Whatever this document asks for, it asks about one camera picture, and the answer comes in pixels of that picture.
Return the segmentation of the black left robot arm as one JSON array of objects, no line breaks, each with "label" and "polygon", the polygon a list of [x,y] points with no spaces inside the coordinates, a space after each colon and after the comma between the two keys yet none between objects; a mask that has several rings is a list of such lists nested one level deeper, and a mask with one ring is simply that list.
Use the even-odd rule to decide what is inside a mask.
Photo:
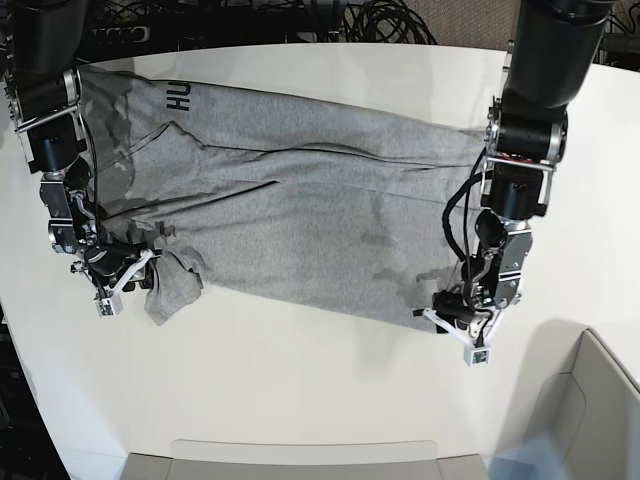
[{"label": "black left robot arm", "polygon": [[610,1],[523,1],[489,110],[485,147],[442,214],[445,239],[461,262],[461,284],[433,297],[443,333],[487,328],[518,293],[532,245],[528,222],[548,210],[552,177],[579,92],[612,11]]}]

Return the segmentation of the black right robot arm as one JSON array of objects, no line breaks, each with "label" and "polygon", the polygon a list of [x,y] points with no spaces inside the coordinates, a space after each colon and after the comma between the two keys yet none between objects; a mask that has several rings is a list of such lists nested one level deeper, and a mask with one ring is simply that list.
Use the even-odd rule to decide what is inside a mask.
[{"label": "black right robot arm", "polygon": [[41,176],[50,242],[75,256],[71,270],[88,278],[99,300],[143,282],[154,253],[113,240],[102,227],[95,142],[81,112],[75,53],[85,1],[4,1],[3,79],[9,112],[29,169]]}]

